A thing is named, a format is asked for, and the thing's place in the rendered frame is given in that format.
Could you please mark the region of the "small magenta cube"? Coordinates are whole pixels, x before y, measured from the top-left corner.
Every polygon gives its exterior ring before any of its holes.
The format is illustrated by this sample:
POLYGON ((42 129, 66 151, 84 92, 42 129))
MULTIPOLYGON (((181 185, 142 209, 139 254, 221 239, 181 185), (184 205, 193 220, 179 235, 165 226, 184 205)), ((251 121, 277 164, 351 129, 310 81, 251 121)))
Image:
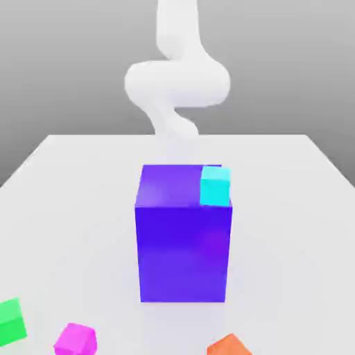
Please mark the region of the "small magenta cube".
POLYGON ((53 348, 55 355, 95 355, 97 351, 94 329, 75 323, 68 323, 53 348))

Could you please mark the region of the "small orange cube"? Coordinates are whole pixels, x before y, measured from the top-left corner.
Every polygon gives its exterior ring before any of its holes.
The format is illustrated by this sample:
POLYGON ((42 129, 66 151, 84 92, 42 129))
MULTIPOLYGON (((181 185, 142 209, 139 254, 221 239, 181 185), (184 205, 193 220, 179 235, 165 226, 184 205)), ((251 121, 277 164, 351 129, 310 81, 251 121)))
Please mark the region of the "small orange cube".
POLYGON ((207 355, 252 355, 252 352, 234 334, 228 334, 208 346, 207 355))

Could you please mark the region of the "small green cube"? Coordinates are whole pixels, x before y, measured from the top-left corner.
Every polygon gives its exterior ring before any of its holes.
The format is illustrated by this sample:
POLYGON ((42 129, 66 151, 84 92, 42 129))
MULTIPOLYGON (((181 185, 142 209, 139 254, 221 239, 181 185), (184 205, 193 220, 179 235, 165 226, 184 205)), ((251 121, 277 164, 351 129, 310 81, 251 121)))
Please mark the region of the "small green cube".
POLYGON ((19 298, 0 303, 0 347, 27 337, 19 298))

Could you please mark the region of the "small cyan cube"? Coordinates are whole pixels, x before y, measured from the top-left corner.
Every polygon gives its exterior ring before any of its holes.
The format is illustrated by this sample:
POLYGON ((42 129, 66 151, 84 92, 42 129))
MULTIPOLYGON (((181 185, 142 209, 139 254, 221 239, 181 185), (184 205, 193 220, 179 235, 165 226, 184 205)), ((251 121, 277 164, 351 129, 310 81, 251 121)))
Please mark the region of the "small cyan cube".
POLYGON ((200 204, 230 205, 231 170, 223 166, 203 166, 200 178, 200 204))

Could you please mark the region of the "large purple box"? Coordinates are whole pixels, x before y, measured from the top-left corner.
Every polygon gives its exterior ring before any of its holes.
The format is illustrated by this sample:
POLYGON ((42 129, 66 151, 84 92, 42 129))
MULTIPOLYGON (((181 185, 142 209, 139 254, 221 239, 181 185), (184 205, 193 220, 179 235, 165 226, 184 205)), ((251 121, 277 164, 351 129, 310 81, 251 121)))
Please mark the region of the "large purple box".
POLYGON ((135 203, 142 302, 224 302, 232 226, 200 204, 203 166, 145 164, 135 203))

